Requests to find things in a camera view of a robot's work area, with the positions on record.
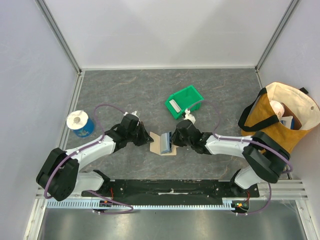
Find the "green plastic bin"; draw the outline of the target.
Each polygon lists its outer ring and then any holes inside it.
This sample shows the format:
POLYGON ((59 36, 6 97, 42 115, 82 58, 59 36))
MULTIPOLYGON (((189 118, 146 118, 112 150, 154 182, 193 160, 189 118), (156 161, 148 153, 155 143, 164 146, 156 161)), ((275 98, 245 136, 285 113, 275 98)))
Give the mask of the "green plastic bin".
POLYGON ((193 85, 189 85, 170 95, 164 105, 167 107, 173 118, 177 120, 182 117, 186 109, 189 109, 191 112, 198 110, 201 107, 203 100, 204 97, 197 89, 193 85), (169 101, 172 99, 174 99, 181 108, 179 113, 177 113, 169 104, 169 101))

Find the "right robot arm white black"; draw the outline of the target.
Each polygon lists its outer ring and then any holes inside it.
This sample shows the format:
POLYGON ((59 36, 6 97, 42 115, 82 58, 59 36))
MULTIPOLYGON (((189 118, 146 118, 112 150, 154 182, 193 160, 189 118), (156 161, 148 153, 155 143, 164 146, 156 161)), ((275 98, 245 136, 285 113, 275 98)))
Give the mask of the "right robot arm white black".
POLYGON ((228 137, 199 131, 191 120, 179 122, 171 137, 178 147, 191 147, 198 154, 229 155, 243 158, 248 167, 238 170, 229 184, 235 197, 242 196, 251 186, 265 181, 278 182, 286 167, 290 167, 290 154, 262 131, 243 137, 228 137))

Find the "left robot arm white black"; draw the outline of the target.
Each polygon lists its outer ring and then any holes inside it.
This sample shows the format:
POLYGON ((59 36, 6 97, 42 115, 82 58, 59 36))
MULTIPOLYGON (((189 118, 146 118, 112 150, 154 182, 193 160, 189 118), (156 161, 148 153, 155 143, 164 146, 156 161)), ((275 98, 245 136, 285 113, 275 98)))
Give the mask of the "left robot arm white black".
POLYGON ((86 190, 93 190, 101 197, 106 196, 110 192, 109 178, 99 170, 81 172, 81 169, 123 149, 128 143, 139 147, 152 142, 153 138, 139 117, 127 113, 120 123, 93 141, 68 150, 59 147, 53 149, 40 169, 36 183, 45 190, 45 198, 57 201, 86 190))

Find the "beige leather card holder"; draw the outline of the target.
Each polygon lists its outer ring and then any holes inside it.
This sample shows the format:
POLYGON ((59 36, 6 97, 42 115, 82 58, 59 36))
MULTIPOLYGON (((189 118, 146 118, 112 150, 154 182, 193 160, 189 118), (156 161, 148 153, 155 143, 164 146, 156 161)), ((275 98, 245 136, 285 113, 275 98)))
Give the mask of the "beige leather card holder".
POLYGON ((149 150, 159 156, 176 156, 177 146, 171 145, 169 140, 169 132, 165 132, 161 135, 157 135, 154 132, 150 132, 150 136, 154 139, 154 142, 150 143, 149 150))

